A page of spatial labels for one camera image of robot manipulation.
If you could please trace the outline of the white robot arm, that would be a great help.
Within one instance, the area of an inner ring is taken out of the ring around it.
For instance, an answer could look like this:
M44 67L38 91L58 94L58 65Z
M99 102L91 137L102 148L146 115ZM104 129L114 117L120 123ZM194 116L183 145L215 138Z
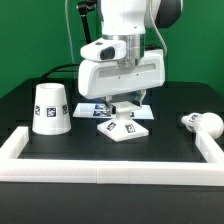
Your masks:
M100 98L106 111L118 107L112 97L134 92L139 106L148 88L165 81L167 47L145 47L148 28L172 26L183 9L183 0L98 0L102 37L80 50L78 89L87 99Z

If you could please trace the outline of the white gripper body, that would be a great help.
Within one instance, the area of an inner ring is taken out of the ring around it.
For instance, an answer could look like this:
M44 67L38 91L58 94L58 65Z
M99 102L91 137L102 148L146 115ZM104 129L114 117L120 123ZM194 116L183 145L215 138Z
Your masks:
M114 96L161 86L165 81L163 51L146 51L139 64L121 67L116 61L84 60L79 67L78 90L87 99Z

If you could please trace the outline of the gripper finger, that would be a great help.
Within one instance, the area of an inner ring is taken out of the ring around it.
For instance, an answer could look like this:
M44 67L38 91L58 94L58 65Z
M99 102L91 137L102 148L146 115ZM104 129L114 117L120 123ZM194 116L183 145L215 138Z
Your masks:
M136 106L141 107L145 96L146 96L146 90L138 90L132 103Z
M106 111L108 114L115 114L116 113L116 107L111 102L112 97L106 96L102 98L103 103L106 106Z

